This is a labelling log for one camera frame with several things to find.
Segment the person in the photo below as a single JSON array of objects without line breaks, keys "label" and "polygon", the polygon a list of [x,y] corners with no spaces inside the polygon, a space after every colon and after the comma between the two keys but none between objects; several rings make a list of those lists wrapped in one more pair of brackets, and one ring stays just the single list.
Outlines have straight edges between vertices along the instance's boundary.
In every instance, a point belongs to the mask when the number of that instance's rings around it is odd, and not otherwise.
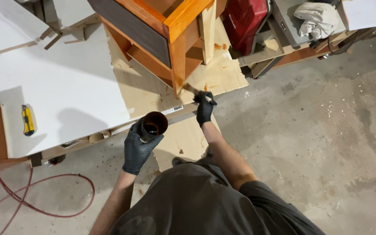
[{"label": "person", "polygon": [[211,122],[210,92],[196,95],[197,121],[212,156],[173,160],[130,208],[134,179],[163,136],[142,143],[134,124],[124,141],[124,165],[91,235],[259,234],[323,235],[305,215],[258,181],[248,163]]}]

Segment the einhell logo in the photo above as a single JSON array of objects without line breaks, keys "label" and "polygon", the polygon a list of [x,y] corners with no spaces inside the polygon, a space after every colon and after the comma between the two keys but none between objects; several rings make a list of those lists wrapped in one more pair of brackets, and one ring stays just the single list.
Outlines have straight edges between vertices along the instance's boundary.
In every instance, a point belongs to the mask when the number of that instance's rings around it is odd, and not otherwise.
[{"label": "einhell logo", "polygon": [[234,25],[234,22],[233,22],[233,20],[232,20],[232,15],[231,15],[231,14],[229,14],[229,15],[228,15],[228,17],[230,18],[230,21],[232,22],[232,24],[233,24],[233,27],[234,27],[234,28],[236,28],[236,25]]}]

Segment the yellow utility knife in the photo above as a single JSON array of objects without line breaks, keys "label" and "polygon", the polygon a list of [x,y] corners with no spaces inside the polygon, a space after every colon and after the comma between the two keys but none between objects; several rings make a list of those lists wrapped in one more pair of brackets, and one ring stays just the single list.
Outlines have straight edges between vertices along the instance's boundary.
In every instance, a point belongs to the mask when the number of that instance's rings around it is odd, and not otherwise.
[{"label": "yellow utility knife", "polygon": [[22,105],[23,108],[23,120],[24,120],[24,135],[31,136],[34,134],[33,120],[31,119],[30,109],[27,108],[27,105]]}]

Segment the hand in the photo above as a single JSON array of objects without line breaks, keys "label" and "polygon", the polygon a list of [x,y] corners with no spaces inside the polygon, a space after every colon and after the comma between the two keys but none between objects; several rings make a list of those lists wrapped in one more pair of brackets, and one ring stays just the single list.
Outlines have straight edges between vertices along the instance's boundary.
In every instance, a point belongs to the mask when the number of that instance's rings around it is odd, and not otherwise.
[{"label": "hand", "polygon": [[210,97],[211,99],[213,98],[213,94],[211,92],[203,91],[200,91],[194,96],[194,101],[199,103],[197,109],[197,122],[200,124],[200,127],[205,122],[210,122],[212,120],[213,105],[206,100],[206,96]]},{"label": "hand", "polygon": [[160,135],[148,143],[140,141],[143,119],[144,117],[130,127],[127,138],[124,141],[124,165],[122,169],[133,175],[139,174],[140,169],[152,153],[153,149],[163,139],[163,135]]}]

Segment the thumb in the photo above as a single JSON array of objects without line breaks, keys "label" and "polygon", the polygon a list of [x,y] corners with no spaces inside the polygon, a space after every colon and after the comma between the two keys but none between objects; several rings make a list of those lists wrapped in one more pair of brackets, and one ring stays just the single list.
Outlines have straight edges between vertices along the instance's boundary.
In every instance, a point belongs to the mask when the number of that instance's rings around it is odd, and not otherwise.
[{"label": "thumb", "polygon": [[151,149],[154,149],[156,146],[158,146],[159,142],[163,139],[164,135],[158,136],[156,139],[152,140],[151,142],[146,143],[146,145],[149,145]]}]

